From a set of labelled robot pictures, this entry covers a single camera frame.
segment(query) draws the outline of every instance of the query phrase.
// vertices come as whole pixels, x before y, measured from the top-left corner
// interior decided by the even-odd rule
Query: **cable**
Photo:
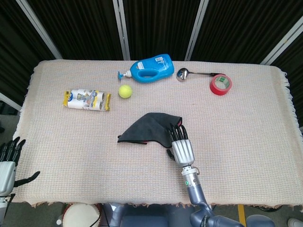
[[[105,213],[105,209],[102,209],[103,211],[104,211],[104,214],[105,214],[105,219],[106,219],[106,222],[107,222],[107,226],[106,227],[109,227],[109,223],[108,223],[108,219],[107,219],[107,215],[106,215],[106,213]],[[97,223],[97,221],[99,221],[99,219],[101,218],[101,213],[99,214],[99,217],[98,217],[98,219],[90,226],[90,227],[93,227],[94,226],[94,224],[96,224]]]
[[[101,217],[101,213],[99,214],[99,217],[98,217],[98,219],[93,223],[93,224],[91,224],[91,226],[90,227],[93,227],[94,226],[94,224],[96,224],[97,223],[97,221],[99,221],[99,219],[100,219],[100,217]]]
[[[16,195],[16,194],[11,194],[11,195],[10,195],[10,199],[9,199],[9,201],[8,201],[8,205],[7,205],[7,207],[6,207],[4,217],[6,216],[6,213],[8,212],[8,210],[9,210],[9,206],[10,206],[10,204],[11,204],[11,202],[12,202],[13,198],[15,197],[15,195]]]

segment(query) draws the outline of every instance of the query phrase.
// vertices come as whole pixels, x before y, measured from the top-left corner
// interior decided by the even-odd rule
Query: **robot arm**
[[[243,227],[243,225],[235,220],[215,216],[212,209],[208,206],[203,190],[198,178],[199,170],[192,166],[195,161],[193,148],[188,139],[186,129],[181,125],[182,131],[178,126],[170,125],[168,134],[171,140],[173,153],[168,151],[169,155],[173,155],[173,159],[182,170],[184,184],[187,187],[187,192],[190,202],[198,205],[200,210],[192,213],[190,216],[190,223],[193,227]],[[250,219],[248,227],[274,227],[274,223],[267,217],[262,216]]]
[[[15,181],[16,169],[20,158],[20,153],[25,140],[22,140],[18,145],[20,137],[11,140],[7,144],[2,144],[0,147],[0,227],[3,225],[3,220],[7,210],[8,202],[6,197],[12,192],[14,187],[21,186],[35,180],[40,172],[36,172],[28,179]]]

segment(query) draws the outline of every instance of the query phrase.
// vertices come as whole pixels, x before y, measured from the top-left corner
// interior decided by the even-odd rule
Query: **spoon handle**
[[[208,75],[208,76],[211,76],[211,77],[214,77],[218,74],[222,74],[222,73],[216,73],[216,72],[211,72],[211,73],[206,73],[206,72],[189,72],[189,73],[192,73],[192,74],[199,74],[199,75]]]

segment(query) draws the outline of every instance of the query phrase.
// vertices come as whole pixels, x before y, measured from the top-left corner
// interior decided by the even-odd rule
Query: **tennis ball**
[[[121,98],[129,98],[130,96],[132,96],[133,90],[129,85],[122,85],[119,88],[119,95],[121,96]]]

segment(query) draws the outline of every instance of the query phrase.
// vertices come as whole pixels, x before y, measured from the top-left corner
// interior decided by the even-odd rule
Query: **black cloth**
[[[148,141],[155,141],[165,148],[171,148],[171,141],[166,130],[170,128],[170,124],[181,125],[182,117],[166,113],[147,113],[119,137],[118,143],[147,144]]]

